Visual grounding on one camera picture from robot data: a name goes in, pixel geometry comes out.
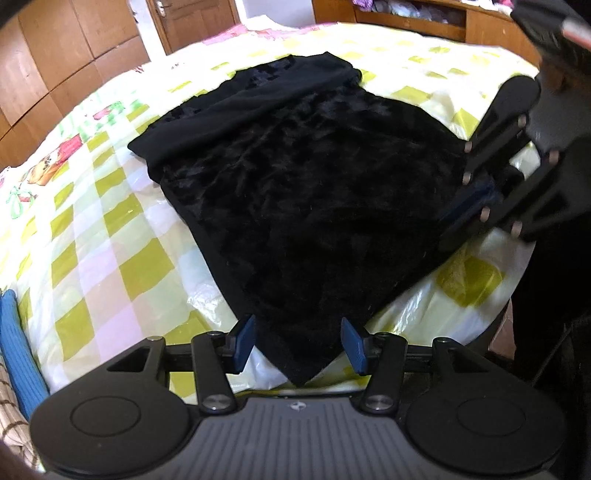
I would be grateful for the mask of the white gloved right hand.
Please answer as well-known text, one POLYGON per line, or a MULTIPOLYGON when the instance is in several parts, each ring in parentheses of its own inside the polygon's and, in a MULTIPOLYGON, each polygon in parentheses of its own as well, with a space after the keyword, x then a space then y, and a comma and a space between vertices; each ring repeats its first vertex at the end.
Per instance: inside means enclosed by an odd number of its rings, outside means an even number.
POLYGON ((590 95, 589 1, 515 1, 511 18, 539 52, 547 86, 590 95))

